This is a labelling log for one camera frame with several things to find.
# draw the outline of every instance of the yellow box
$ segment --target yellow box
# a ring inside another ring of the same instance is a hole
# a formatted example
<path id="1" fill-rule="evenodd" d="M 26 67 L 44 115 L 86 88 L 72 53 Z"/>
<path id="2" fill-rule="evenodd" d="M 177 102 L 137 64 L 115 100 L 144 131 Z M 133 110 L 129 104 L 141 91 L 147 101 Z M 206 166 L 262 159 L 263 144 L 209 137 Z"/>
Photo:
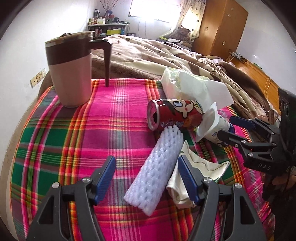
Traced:
<path id="1" fill-rule="evenodd" d="M 111 29 L 107 30 L 107 35 L 112 35 L 112 34 L 121 34 L 121 29 Z"/>

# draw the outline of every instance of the white and brown mug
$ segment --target white and brown mug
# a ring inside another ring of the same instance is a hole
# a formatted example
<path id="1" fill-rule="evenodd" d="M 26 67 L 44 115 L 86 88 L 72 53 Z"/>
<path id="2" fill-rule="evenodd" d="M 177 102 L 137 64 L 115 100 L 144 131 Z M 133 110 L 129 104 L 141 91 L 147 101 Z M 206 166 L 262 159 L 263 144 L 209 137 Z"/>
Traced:
<path id="1" fill-rule="evenodd" d="M 93 40 L 94 31 L 65 33 L 45 43 L 47 63 L 60 102 L 77 107 L 91 96 L 91 50 L 103 49 L 105 86 L 109 86 L 112 43 Z"/>

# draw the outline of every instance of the window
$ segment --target window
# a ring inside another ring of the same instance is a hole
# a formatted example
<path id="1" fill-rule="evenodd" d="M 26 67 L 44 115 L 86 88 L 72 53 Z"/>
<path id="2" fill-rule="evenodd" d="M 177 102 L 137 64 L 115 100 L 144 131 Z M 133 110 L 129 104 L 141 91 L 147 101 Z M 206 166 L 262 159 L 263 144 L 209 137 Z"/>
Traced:
<path id="1" fill-rule="evenodd" d="M 154 19 L 176 24 L 180 16 L 180 0 L 132 0 L 129 17 Z"/>

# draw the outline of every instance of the white foam mesh sleeve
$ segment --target white foam mesh sleeve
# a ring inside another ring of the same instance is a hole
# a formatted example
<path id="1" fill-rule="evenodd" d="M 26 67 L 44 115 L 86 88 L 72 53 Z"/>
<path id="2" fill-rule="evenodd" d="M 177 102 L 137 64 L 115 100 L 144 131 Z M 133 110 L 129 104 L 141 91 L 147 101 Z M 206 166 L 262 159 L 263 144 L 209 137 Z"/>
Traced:
<path id="1" fill-rule="evenodd" d="M 124 200 L 151 216 L 170 179 L 183 146 L 183 134 L 176 125 L 161 133 L 155 147 L 124 195 Z"/>

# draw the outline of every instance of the red can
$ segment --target red can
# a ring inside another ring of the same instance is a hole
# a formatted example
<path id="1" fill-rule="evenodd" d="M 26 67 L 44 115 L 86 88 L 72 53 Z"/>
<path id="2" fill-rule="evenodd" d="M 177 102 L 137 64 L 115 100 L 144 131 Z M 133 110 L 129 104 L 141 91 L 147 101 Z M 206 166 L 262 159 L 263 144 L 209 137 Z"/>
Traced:
<path id="1" fill-rule="evenodd" d="M 161 131 L 173 125 L 179 128 L 197 127 L 202 122 L 202 116 L 202 107 L 195 100 L 151 100 L 147 108 L 147 123 L 152 131 Z"/>

